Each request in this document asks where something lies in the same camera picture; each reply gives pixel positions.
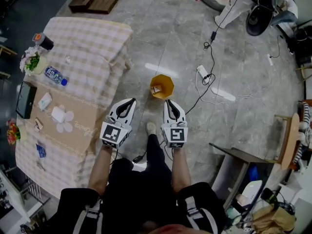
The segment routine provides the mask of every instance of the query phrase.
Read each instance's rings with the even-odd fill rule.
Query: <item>blue bottle cap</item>
[[[66,80],[66,79],[63,79],[60,83],[61,83],[63,86],[66,86],[67,80]]]

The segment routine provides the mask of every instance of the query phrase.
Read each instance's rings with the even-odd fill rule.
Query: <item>black box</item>
[[[37,87],[31,83],[23,81],[20,90],[18,102],[16,104],[16,112],[23,119],[29,119],[31,110],[33,109],[33,103],[36,95]]]

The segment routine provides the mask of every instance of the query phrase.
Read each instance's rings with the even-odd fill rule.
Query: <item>potted plant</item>
[[[6,136],[10,145],[14,145],[17,140],[26,139],[27,132],[24,125],[17,126],[14,119],[8,120],[6,125],[9,127]]]
[[[47,63],[46,58],[41,56],[42,50],[39,46],[29,47],[20,60],[20,70],[29,76],[41,74]]]

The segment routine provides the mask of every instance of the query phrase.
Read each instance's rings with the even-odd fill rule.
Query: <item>beige shoe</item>
[[[146,124],[146,132],[147,132],[147,135],[155,135],[156,134],[156,125],[153,122],[148,122]]]

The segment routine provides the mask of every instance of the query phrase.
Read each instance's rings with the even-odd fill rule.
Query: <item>white pants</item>
[[[216,24],[219,25],[220,28],[222,28],[222,29],[224,29],[225,26],[228,25],[235,18],[239,17],[240,14],[242,14],[245,11],[250,10],[252,5],[254,4],[254,2],[252,0],[238,0],[237,2],[236,2],[236,0],[230,0],[230,1],[228,2],[228,4],[223,9],[220,16],[216,16],[214,18],[214,21],[216,22]]]

